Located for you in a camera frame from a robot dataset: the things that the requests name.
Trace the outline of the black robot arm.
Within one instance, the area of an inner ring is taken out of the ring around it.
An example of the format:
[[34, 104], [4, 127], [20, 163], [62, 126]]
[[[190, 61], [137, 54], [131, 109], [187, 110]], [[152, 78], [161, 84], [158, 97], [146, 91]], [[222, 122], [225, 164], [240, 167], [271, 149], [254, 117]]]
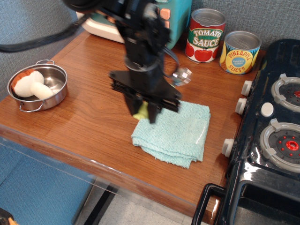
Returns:
[[164, 57], [176, 63], [177, 56], [166, 47], [170, 30], [165, 27], [153, 0], [66, 0], [70, 9], [90, 17], [100, 12], [115, 20], [124, 40], [126, 71], [112, 71], [112, 88], [123, 93], [131, 115], [147, 102], [150, 123], [155, 123], [163, 108], [177, 112], [181, 93], [166, 78]]

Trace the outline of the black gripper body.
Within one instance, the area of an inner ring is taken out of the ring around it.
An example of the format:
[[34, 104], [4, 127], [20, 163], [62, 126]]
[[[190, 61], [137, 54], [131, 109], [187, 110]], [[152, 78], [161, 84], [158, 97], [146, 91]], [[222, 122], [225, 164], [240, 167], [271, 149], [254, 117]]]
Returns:
[[125, 57], [126, 71], [112, 71], [112, 88], [121, 93], [131, 93], [163, 108], [177, 112], [181, 93], [172, 87], [163, 75], [164, 57], [159, 56], [149, 65], [140, 66]]

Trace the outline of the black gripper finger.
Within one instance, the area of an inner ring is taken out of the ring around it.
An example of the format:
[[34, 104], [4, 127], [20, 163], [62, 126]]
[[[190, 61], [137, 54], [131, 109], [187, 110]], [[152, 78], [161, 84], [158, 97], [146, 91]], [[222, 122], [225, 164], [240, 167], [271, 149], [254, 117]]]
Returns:
[[150, 124], [154, 124], [156, 122], [156, 117], [159, 113], [161, 113], [162, 106], [153, 102], [149, 102], [147, 106], [148, 110], [148, 118]]
[[143, 104], [142, 97], [136, 94], [126, 93], [124, 94], [124, 98], [130, 114], [137, 114], [141, 105]]

